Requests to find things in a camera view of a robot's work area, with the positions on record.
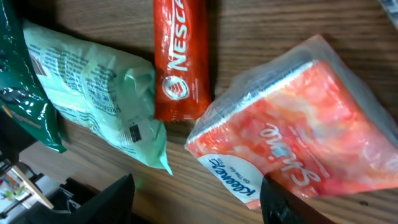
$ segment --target green plastic bag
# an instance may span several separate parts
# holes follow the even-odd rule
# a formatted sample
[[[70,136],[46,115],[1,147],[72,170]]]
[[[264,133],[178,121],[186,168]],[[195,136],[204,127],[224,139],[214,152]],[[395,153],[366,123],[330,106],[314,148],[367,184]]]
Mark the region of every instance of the green plastic bag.
[[[154,119],[152,64],[141,57],[24,22],[37,78],[62,116],[147,166],[172,171]]]
[[[8,0],[0,3],[0,106],[37,140],[65,152],[55,109],[34,74],[21,21]]]

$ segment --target plastic wrapper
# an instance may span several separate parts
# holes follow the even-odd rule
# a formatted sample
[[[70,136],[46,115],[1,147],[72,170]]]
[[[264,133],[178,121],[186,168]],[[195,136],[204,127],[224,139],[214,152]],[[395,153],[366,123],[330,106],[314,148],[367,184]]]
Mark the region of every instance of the plastic wrapper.
[[[154,119],[150,62],[29,21],[24,35],[37,77],[63,117],[138,161],[172,173],[166,130]]]
[[[155,117],[199,118],[211,103],[206,1],[154,0]]]
[[[387,15],[398,29],[398,1],[397,0],[379,0]]]
[[[265,174],[300,197],[398,187],[397,133],[318,35],[238,76],[185,147],[257,208]]]
[[[0,108],[34,138],[64,152],[57,114],[34,74],[21,21],[9,1],[0,4]]]

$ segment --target white label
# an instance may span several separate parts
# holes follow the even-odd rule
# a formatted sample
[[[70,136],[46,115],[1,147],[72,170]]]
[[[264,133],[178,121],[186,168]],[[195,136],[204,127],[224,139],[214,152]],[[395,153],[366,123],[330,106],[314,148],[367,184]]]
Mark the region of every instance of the white label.
[[[198,160],[243,203],[260,198],[263,174],[250,162],[220,154],[207,154]]]

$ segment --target red coffee packet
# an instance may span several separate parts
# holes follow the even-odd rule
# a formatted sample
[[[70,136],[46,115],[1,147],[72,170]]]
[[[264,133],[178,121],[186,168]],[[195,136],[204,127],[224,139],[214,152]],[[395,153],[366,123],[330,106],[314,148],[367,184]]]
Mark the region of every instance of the red coffee packet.
[[[199,118],[211,103],[206,1],[155,0],[155,118]]]

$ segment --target wood grain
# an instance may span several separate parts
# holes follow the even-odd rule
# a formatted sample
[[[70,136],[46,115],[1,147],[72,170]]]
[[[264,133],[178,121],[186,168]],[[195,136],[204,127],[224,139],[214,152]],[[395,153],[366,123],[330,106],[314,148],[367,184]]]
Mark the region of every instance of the wood grain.
[[[38,24],[153,60],[151,0],[25,1],[33,8],[23,13]],[[377,0],[209,0],[208,11],[215,95],[239,73],[323,34],[398,118],[398,32]],[[191,127],[167,124],[173,177],[71,123],[66,124],[66,153],[37,143],[21,153],[21,160],[59,181],[70,176],[100,190],[131,172],[138,187],[133,210],[157,223],[261,223],[259,211],[248,210],[183,149]],[[398,223],[398,190],[308,203],[338,223]]]

